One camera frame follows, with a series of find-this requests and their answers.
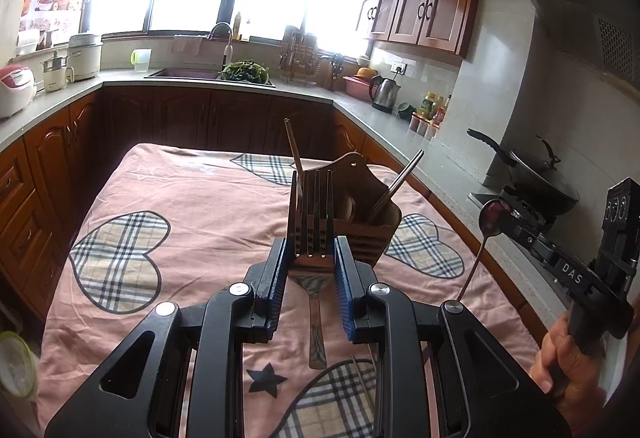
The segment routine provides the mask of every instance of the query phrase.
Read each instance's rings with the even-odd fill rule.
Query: metal spoon
[[[502,229],[500,228],[500,218],[505,214],[510,214],[510,212],[511,207],[509,207],[509,204],[504,200],[501,200],[500,198],[489,200],[482,206],[482,209],[480,209],[478,225],[480,225],[480,232],[482,232],[482,244],[480,244],[480,250],[478,251],[478,255],[476,256],[476,261],[471,267],[471,272],[466,278],[465,284],[460,289],[460,292],[456,297],[456,301],[460,301],[462,296],[465,294],[466,288],[471,282],[471,278],[476,273],[478,263],[480,263],[480,256],[482,256],[482,252],[484,251],[484,247],[486,246],[486,241],[491,237],[502,234]]]

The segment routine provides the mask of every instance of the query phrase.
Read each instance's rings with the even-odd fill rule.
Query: wok
[[[494,139],[484,133],[475,129],[468,129],[466,132],[489,145],[500,160],[509,166],[513,189],[545,218],[564,214],[578,203],[580,196],[556,170],[556,163],[560,162],[560,159],[541,137],[538,139],[545,144],[548,161],[516,150],[507,154]]]

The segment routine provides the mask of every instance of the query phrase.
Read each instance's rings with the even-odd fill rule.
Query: silver screw
[[[171,301],[164,301],[164,303],[160,303],[156,306],[156,313],[162,317],[171,315],[174,311],[175,304],[171,303]]]
[[[445,301],[444,303],[444,309],[449,313],[458,314],[461,313],[464,308],[465,307],[462,306],[462,303],[460,303],[460,301],[454,301],[453,299]]]
[[[231,295],[245,295],[249,293],[249,285],[245,283],[234,283],[229,287],[229,293]]]
[[[391,289],[388,287],[388,285],[385,285],[384,283],[374,283],[369,287],[369,290],[374,295],[386,295],[391,292]]]

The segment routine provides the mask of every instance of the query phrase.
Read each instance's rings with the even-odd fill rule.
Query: range hood
[[[530,0],[549,38],[640,89],[640,11],[631,0]]]

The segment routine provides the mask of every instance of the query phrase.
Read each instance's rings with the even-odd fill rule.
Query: green leafy vegetable
[[[269,69],[253,61],[236,61],[224,67],[220,78],[226,81],[248,81],[254,84],[269,82]]]

